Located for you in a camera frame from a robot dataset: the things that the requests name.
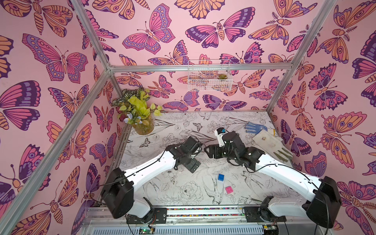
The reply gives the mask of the pink lego brick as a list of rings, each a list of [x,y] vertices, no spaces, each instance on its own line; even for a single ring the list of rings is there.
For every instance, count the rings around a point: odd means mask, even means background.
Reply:
[[[234,192],[234,190],[233,190],[233,188],[231,186],[227,186],[225,188],[225,191],[226,191],[227,194],[232,194]]]

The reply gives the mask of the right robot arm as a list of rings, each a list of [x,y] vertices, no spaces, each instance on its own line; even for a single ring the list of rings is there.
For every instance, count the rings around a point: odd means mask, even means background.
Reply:
[[[318,226],[332,229],[336,221],[341,199],[336,182],[330,177],[319,178],[281,162],[292,156],[285,149],[282,139],[261,130],[255,137],[256,146],[246,147],[238,133],[218,128],[215,132],[217,145],[209,145],[204,151],[209,158],[225,158],[227,162],[244,167],[251,173],[262,173],[296,191],[299,199],[268,196],[260,204],[258,214],[269,222],[277,217],[307,217]]]

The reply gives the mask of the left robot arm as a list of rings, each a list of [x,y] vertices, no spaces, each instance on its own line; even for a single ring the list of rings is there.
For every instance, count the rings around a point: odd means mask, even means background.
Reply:
[[[159,174],[184,166],[195,173],[201,163],[195,158],[202,143],[193,136],[180,145],[169,145],[153,159],[131,169],[114,169],[102,185],[101,199],[114,219],[130,214],[150,221],[154,208],[146,198],[136,198],[135,192]]]

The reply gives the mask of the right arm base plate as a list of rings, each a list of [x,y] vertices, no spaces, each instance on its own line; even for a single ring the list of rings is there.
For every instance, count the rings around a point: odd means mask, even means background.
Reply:
[[[246,206],[242,209],[242,213],[245,215],[247,222],[286,222],[285,216],[275,216],[269,209],[263,209],[258,206]]]

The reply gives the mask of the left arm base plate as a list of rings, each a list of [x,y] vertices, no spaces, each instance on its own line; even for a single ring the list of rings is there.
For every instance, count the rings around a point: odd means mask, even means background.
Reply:
[[[153,208],[144,217],[128,215],[129,224],[165,224],[167,219],[167,208]]]

